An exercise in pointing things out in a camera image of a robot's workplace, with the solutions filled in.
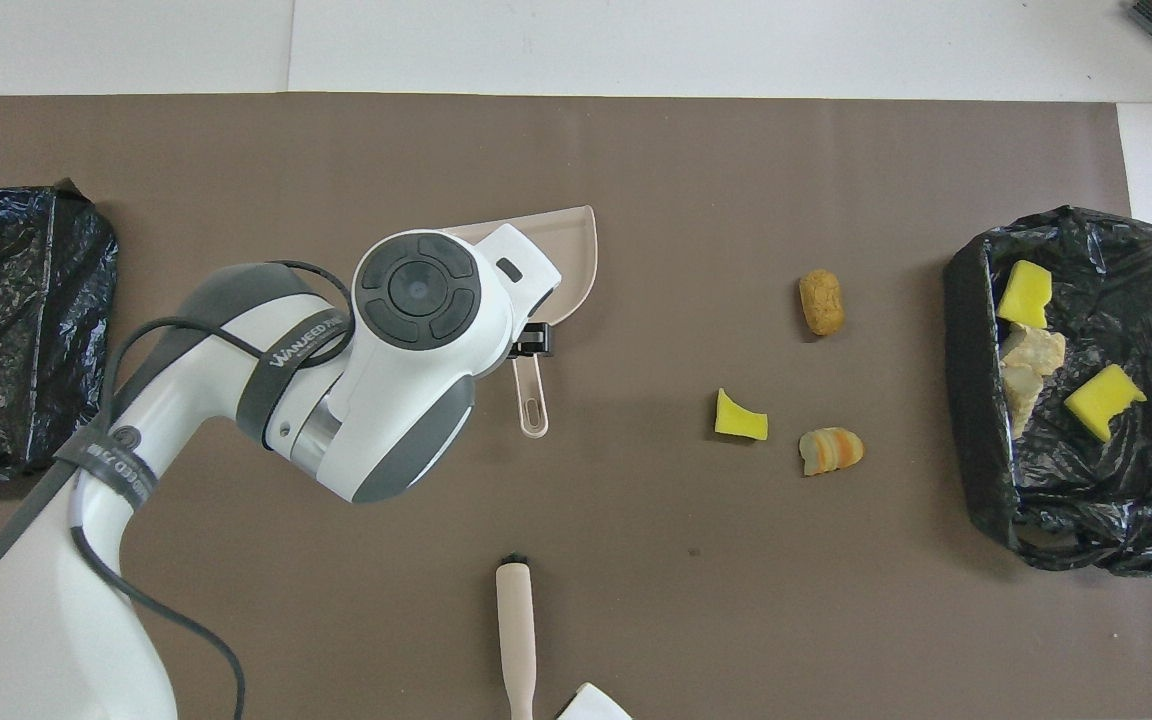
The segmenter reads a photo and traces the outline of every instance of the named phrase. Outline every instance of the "beige handle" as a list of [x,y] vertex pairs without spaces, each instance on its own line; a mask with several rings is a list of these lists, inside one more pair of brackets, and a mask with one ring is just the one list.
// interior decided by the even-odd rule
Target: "beige handle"
[[531,720],[536,695],[536,623],[531,611],[531,569],[526,562],[497,568],[497,623],[500,673],[509,696],[511,720]]
[[539,357],[515,357],[513,384],[518,392],[518,424],[522,425],[522,434],[530,438],[545,437],[550,432],[550,411],[545,410]]

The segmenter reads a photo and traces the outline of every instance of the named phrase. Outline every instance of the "black trash bag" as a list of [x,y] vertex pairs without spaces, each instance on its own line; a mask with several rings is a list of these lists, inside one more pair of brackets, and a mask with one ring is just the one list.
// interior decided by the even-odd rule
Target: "black trash bag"
[[[1011,429],[995,317],[1011,265],[1051,270],[1048,327],[1068,338],[1024,434]],[[1093,210],[980,234],[945,270],[946,379],[969,515],[1034,568],[1152,574],[1152,225]],[[1117,363],[1149,397],[1101,444],[1064,399]]]
[[116,258],[68,179],[0,190],[0,480],[47,465],[96,415]]

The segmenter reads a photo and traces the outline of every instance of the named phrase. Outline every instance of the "food scrap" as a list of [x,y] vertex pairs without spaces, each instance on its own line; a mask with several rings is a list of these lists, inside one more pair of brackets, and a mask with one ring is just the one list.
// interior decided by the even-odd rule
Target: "food scrap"
[[851,468],[865,455],[865,444],[849,429],[819,429],[799,438],[803,473],[828,473]]
[[718,388],[718,414],[714,416],[714,432],[723,435],[767,439],[767,415],[751,414],[744,407],[736,406],[736,402],[727,396],[727,391]]
[[1122,367],[1109,365],[1084,382],[1083,387],[1075,389],[1074,394],[1066,399],[1064,407],[1069,407],[1070,414],[1083,420],[1097,439],[1108,442],[1111,420],[1128,409],[1134,401],[1144,402],[1146,396]]
[[1064,336],[1013,323],[998,355],[1002,356],[1002,392],[1011,416],[1011,439],[1016,439],[1025,432],[1044,379],[1064,365]]
[[828,270],[812,270],[799,281],[799,300],[808,327],[818,336],[828,336],[842,328],[842,287],[838,275]]
[[1007,278],[1002,300],[998,302],[996,314],[1011,323],[1046,328],[1046,306],[1051,300],[1052,274],[1043,265],[1017,260],[1011,265],[1011,274]]

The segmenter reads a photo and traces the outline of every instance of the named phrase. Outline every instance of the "brown peanut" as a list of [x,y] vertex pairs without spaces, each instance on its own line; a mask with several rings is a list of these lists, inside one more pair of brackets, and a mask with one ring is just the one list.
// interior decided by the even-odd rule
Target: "brown peanut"
[[828,270],[812,270],[799,281],[799,300],[808,327],[818,336],[828,336],[842,328],[842,287],[838,275]]

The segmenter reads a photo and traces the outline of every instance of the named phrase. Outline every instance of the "black cable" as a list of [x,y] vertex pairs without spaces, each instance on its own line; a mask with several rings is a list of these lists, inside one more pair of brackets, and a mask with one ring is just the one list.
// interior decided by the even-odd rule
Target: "black cable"
[[[351,302],[351,300],[349,300],[348,288],[346,288],[343,282],[340,282],[340,278],[333,275],[327,270],[319,268],[317,265],[301,263],[301,260],[273,260],[273,263],[285,265],[287,268],[304,270],[308,273],[314,273],[316,275],[319,275],[319,278],[325,279],[325,281],[333,283],[333,286],[335,286],[335,288],[340,291],[340,295],[344,297],[348,311],[349,302]],[[301,365],[301,369],[314,367],[317,365],[328,363],[328,361],[333,361],[334,357],[344,350],[344,348],[349,344],[349,341],[353,340],[353,332],[355,331],[353,311],[348,311],[348,314],[349,325],[340,340],[333,347],[329,347],[328,350],[306,359],[305,363]],[[176,314],[168,316],[168,318],[150,320],[150,323],[142,324],[139,327],[134,329],[132,334],[129,334],[129,336],[126,338],[123,342],[120,342],[119,346],[114,348],[114,351],[111,353],[109,363],[106,364],[105,369],[105,378],[101,381],[100,410],[97,411],[96,417],[92,419],[92,427],[99,429],[105,433],[109,432],[109,425],[113,424],[114,420],[111,418],[113,415],[113,410],[111,410],[111,408],[114,406],[113,399],[115,384],[118,382],[119,365],[123,363],[123,356],[127,355],[127,351],[134,343],[136,343],[136,341],[144,338],[147,333],[154,332],[159,328],[183,328],[204,332],[210,336],[220,338],[220,340],[237,347],[238,350],[247,353],[247,355],[251,355],[252,357],[262,356],[259,347],[252,346],[252,343],[244,341],[243,338],[236,336],[236,334],[219,327],[219,325],[198,323],[198,320],[192,318],[182,318],[182,316]],[[225,644],[223,639],[220,639],[220,635],[211,632],[211,630],[205,628],[205,626],[198,623],[198,621],[192,620],[188,615],[184,615],[183,612],[174,611],[172,607],[164,605],[164,602],[157,601],[154,597],[141,591],[139,588],[136,588],[132,583],[123,579],[122,575],[119,575],[111,569],[99,555],[96,555],[96,551],[92,550],[91,543],[88,543],[88,535],[83,533],[82,525],[69,528],[69,535],[74,540],[74,546],[78,548],[79,555],[82,555],[83,560],[88,562],[88,568],[91,568],[91,570],[96,573],[97,577],[104,579],[104,582],[111,588],[118,589],[118,591],[122,592],[127,597],[132,598],[134,601],[141,602],[141,605],[147,607],[149,611],[156,612],[157,615],[172,621],[172,623],[182,626],[182,628],[189,630],[189,632],[197,634],[198,637],[202,637],[209,642],[212,647],[215,647],[215,650],[220,652],[220,655],[225,657],[225,661],[229,662],[230,670],[233,670],[234,674],[234,692],[236,692],[236,698],[234,698],[234,720],[242,720],[243,706],[247,705],[247,676],[243,675],[243,666],[242,662],[238,661],[237,653],[234,653],[232,647],[229,647],[228,644]]]
[[96,555],[96,551],[92,548],[91,543],[88,543],[88,535],[83,533],[82,526],[69,528],[69,536],[74,539],[74,546],[78,547],[79,555],[83,556],[83,560],[88,561],[88,568],[91,568],[101,579],[105,579],[106,584],[119,589],[123,594],[132,598],[136,602],[141,602],[141,605],[156,612],[156,614],[173,621],[177,626],[182,626],[189,632],[199,635],[203,639],[211,643],[211,646],[215,647],[220,652],[220,655],[225,655],[225,660],[229,662],[229,669],[234,673],[234,696],[236,696],[234,697],[234,720],[242,720],[243,706],[247,705],[247,675],[243,675],[243,665],[238,661],[238,655],[234,653],[233,647],[229,647],[223,639],[220,639],[220,635],[211,632],[211,630],[198,623],[198,621],[182,614],[182,612],[170,609],[164,602],[154,600],[154,598],[142,592],[139,588],[123,579],[122,575],[115,573],[113,568],[105,564],[105,561],[99,555]]

